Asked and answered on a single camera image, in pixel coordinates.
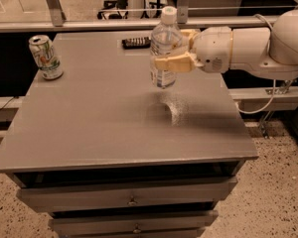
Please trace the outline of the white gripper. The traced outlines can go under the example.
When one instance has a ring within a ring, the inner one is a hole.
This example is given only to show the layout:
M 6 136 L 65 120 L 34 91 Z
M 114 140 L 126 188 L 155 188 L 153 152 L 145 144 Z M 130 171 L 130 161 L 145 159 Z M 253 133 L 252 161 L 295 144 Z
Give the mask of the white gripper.
M 208 73 L 228 71 L 231 57 L 232 29 L 210 27 L 203 31 L 183 29 L 183 45 L 191 49 L 177 56 L 154 58 L 157 69 L 172 72 L 190 72 L 199 68 Z

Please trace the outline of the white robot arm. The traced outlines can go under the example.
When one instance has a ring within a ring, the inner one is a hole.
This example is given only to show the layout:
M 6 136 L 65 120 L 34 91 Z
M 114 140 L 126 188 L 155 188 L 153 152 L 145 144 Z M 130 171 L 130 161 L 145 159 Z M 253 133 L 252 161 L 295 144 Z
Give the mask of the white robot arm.
M 189 45 L 153 59 L 160 70 L 209 73 L 244 70 L 265 79 L 298 78 L 298 10 L 288 11 L 273 25 L 232 29 L 210 27 L 189 33 Z

